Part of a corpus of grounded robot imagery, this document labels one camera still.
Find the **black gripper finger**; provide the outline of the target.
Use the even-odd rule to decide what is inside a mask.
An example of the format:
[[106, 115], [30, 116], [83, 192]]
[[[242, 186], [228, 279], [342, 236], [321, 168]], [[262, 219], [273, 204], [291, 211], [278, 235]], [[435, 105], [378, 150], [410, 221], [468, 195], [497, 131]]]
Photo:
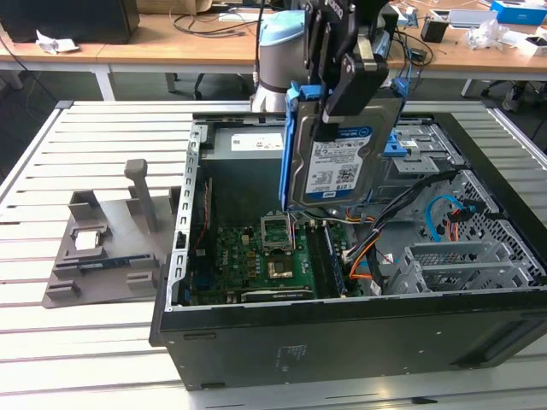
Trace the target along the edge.
[[315, 139], [334, 139], [346, 117], [358, 116], [384, 83], [389, 68], [385, 58], [372, 54], [363, 58], [357, 53], [345, 53], [334, 87], [321, 87], [318, 114], [315, 119]]
[[306, 69], [308, 84], [320, 85], [328, 92], [326, 81], [327, 52], [331, 37], [331, 24], [319, 8], [306, 8]]

